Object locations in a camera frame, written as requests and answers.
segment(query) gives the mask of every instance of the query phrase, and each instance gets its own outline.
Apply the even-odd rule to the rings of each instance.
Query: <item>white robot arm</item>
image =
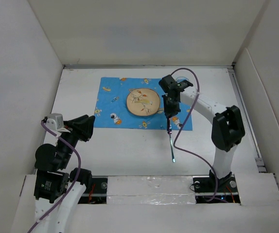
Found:
[[[181,103],[191,106],[196,98],[196,95],[197,89],[193,86],[189,86],[185,89],[185,91],[180,93],[180,101]],[[213,119],[216,114],[227,111],[226,106],[210,100],[201,93],[199,94],[194,109],[203,115],[211,124],[213,123]],[[236,144],[234,144],[229,151],[220,150],[216,147],[213,168],[218,179],[222,179],[231,173],[231,163],[236,148]]]
[[[212,141],[216,146],[213,168],[219,183],[231,176],[231,163],[237,145],[245,135],[238,107],[226,107],[201,93],[189,81],[176,82],[171,75],[161,79],[164,113],[169,119],[180,112],[179,103],[192,105],[199,94],[194,109],[212,124]]]
[[[77,203],[82,194],[91,188],[92,174],[78,168],[70,174],[61,172],[66,168],[77,142],[90,140],[93,134],[95,116],[81,116],[63,121],[61,114],[50,114],[41,125],[58,138],[56,146],[41,145],[36,153],[35,168],[35,220],[28,233],[66,233]],[[57,136],[53,131],[62,132]]]

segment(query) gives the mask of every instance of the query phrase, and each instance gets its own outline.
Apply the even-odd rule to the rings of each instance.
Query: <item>white wall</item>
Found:
[[[63,64],[231,65],[264,0],[29,0]]]
[[[269,1],[235,70],[263,160],[279,183],[279,0]]]
[[[0,0],[0,176],[32,171],[62,65],[27,0]]]

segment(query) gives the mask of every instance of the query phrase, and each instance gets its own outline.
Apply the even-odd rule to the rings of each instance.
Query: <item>metal tool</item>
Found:
[[[171,138],[172,134],[172,125],[170,123],[170,118],[167,118],[167,132],[170,137],[170,145],[171,145],[171,154],[172,154],[172,162],[175,163],[175,158],[174,158],[174,150],[173,150],[173,141]]]

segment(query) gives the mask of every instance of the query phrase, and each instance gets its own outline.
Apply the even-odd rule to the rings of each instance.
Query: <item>white table surface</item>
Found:
[[[162,78],[176,67],[64,69],[57,90],[53,113],[62,113],[64,120],[82,115],[93,115],[101,77]],[[201,93],[226,106],[237,105],[236,96],[226,68],[191,67],[200,81]],[[179,71],[175,77],[185,76],[195,83],[192,74]],[[199,113],[193,112],[193,131],[182,132],[177,145],[194,151],[213,163],[215,146],[211,141],[211,124]],[[257,173],[255,147],[245,136],[238,146],[233,172]],[[47,134],[45,143],[55,144]],[[172,163],[169,137],[166,131],[94,128],[92,139],[78,142],[82,167],[94,176],[117,175],[202,175],[209,167],[200,159],[174,150]],[[71,157],[66,171],[77,167],[77,158]]]

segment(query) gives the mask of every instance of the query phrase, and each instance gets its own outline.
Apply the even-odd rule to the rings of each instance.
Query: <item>round wooden plate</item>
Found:
[[[130,113],[137,116],[151,116],[160,107],[160,97],[152,89],[140,88],[130,92],[126,98],[126,106]]]

